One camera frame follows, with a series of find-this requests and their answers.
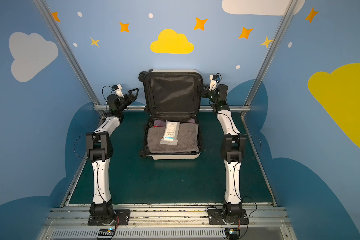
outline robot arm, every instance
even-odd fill
[[[204,98],[208,98],[213,104],[212,109],[216,114],[218,121],[224,132],[224,139],[221,145],[221,158],[224,160],[226,171],[226,189],[225,203],[222,209],[222,219],[224,222],[245,224],[247,216],[243,210],[240,196],[239,175],[240,166],[245,150],[246,137],[240,134],[233,122],[229,105],[226,103],[226,95],[228,86],[217,83],[221,80],[221,76],[211,75],[211,84],[209,90],[205,87]]]
[[[123,110],[137,99],[139,89],[129,90],[126,95],[120,85],[112,87],[116,94],[107,98],[109,112],[103,124],[94,132],[86,134],[88,160],[92,163],[94,173],[94,196],[91,204],[88,225],[110,225],[115,215],[109,191],[109,163],[113,155],[110,135],[123,121]]]

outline white cloud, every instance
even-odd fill
[[[10,36],[10,51],[14,58],[11,71],[19,82],[31,80],[59,54],[54,42],[46,41],[37,33],[15,32]]]
[[[294,14],[298,13],[305,0],[298,0]],[[282,16],[289,0],[223,0],[223,10],[230,14],[254,14]]]

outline metal vent grille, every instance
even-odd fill
[[[96,229],[54,229],[51,235],[52,239],[77,239],[77,238],[94,238],[99,231]]]
[[[51,239],[93,239],[98,230],[54,229]],[[119,228],[115,238],[225,238],[224,228]]]

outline white package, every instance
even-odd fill
[[[179,127],[180,127],[180,122],[167,121],[167,125],[165,126],[164,136],[160,140],[160,144],[177,146],[177,134],[179,132]]]

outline suitcase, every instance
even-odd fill
[[[144,85],[144,109],[150,117],[145,127],[141,157],[159,159],[195,159],[202,150],[200,125],[197,131],[198,151],[152,153],[148,147],[148,130],[153,127],[154,121],[176,121],[180,123],[194,119],[199,124],[197,114],[200,109],[202,97],[203,78],[197,70],[159,70],[152,69],[139,74],[139,80]]]

